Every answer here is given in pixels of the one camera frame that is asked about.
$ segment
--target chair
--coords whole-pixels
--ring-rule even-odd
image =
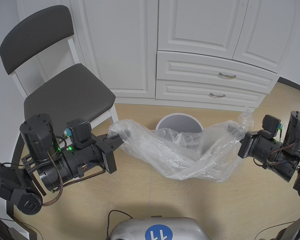
[[[66,122],[82,117],[92,128],[108,119],[118,121],[116,96],[84,65],[79,63],[72,39],[73,23],[69,9],[57,5],[38,11],[16,25],[0,46],[0,57],[24,97],[25,120],[48,113],[54,130],[62,135]],[[16,68],[31,57],[67,38],[75,65],[60,72],[29,96],[16,75]]]

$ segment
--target chair backrest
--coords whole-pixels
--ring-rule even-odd
[[[69,9],[57,5],[40,10],[16,25],[0,46],[0,57],[11,74],[34,55],[74,35]]]

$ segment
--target blue circular logo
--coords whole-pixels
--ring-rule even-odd
[[[172,240],[172,238],[171,229],[161,224],[151,226],[145,233],[146,240]]]

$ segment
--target trash bag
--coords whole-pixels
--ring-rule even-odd
[[[126,153],[151,164],[171,179],[210,179],[223,182],[242,163],[239,141],[254,129],[249,109],[232,120],[205,128],[201,133],[178,133],[169,128],[149,130],[132,119],[118,121],[108,136],[119,134]]]

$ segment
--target metal handle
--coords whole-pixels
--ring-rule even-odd
[[[211,92],[209,95],[211,95],[211,96],[214,96],[214,97],[218,97],[218,98],[223,98],[223,97],[226,97],[226,95],[225,95],[225,94],[223,94],[222,96],[220,96],[220,95],[215,95],[215,94],[212,94],[212,92]]]
[[[219,75],[222,77],[236,78],[236,75],[230,76],[230,75],[223,74],[221,72],[219,72]]]

